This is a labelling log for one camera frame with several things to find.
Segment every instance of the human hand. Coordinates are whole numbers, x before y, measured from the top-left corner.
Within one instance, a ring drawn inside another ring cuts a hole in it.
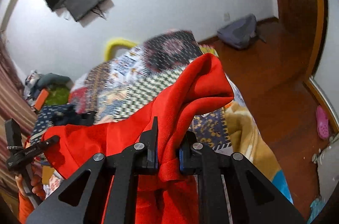
[[[36,168],[34,166],[32,166],[32,170],[33,173],[35,173]],[[27,197],[25,190],[23,188],[23,177],[21,174],[19,174],[18,176],[15,176],[15,182],[17,183],[17,186],[19,188],[20,193],[22,194],[22,196]],[[46,197],[46,193],[43,189],[43,185],[41,183],[41,177],[38,175],[33,175],[33,178],[31,180],[31,185],[33,186],[32,192],[34,194],[36,194],[38,197],[40,197],[41,200],[45,200]]]

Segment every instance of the gray cloth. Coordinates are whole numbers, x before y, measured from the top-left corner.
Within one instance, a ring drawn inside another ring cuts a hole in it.
[[[66,76],[60,76],[53,73],[48,73],[46,75],[43,75],[37,82],[37,89],[40,91],[47,87],[50,84],[60,84],[65,85],[67,82],[69,82],[71,79]]]
[[[246,49],[254,37],[257,21],[254,14],[238,19],[218,30],[218,38],[235,49]]]

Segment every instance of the pink crocs shoe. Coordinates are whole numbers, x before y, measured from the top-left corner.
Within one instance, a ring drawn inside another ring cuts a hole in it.
[[[319,105],[316,109],[316,119],[317,119],[317,131],[318,135],[322,139],[327,139],[329,137],[328,132],[328,118],[325,111]]]

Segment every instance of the black metal bracket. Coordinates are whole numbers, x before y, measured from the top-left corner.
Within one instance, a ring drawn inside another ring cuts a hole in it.
[[[34,208],[41,204],[41,199],[32,192],[31,180],[33,177],[31,163],[34,158],[53,144],[59,141],[58,136],[53,136],[46,141],[30,146],[26,149],[23,148],[21,142],[21,130],[20,126],[13,119],[5,121],[5,131],[8,149],[12,156],[6,160],[6,168],[9,171],[15,173],[21,173],[23,177],[23,188],[24,191],[33,204]]]
[[[143,132],[138,143],[112,156],[93,155],[26,223],[101,223],[102,218],[104,224],[134,223],[138,176],[158,171],[157,134],[158,119],[154,117],[152,129]]]
[[[200,223],[229,223],[223,184],[233,223],[305,223],[293,204],[241,153],[215,153],[188,131],[179,161],[183,174],[198,175]]]
[[[157,118],[140,141],[121,153],[93,155],[27,219],[27,224],[135,222],[138,176],[154,175]],[[297,209],[241,153],[215,153],[188,131],[179,149],[180,171],[198,176],[200,224],[305,223]]]

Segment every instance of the orange object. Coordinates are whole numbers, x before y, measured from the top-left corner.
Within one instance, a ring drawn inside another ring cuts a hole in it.
[[[26,223],[27,217],[30,215],[30,213],[34,210],[34,207],[30,200],[26,197],[24,197],[21,192],[19,192],[19,215],[18,219],[21,224]]]
[[[44,88],[43,90],[41,90],[37,100],[35,101],[35,109],[36,110],[40,110],[45,102],[45,100],[47,99],[48,95],[50,93]]]

